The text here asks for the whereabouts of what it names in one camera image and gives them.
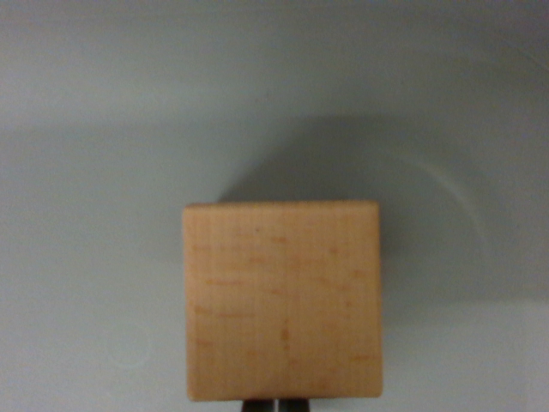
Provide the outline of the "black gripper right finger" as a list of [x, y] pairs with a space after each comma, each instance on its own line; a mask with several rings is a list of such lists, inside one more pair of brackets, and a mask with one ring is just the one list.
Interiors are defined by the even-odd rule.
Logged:
[[280, 399], [278, 401], [278, 412], [309, 412], [310, 402], [308, 399]]

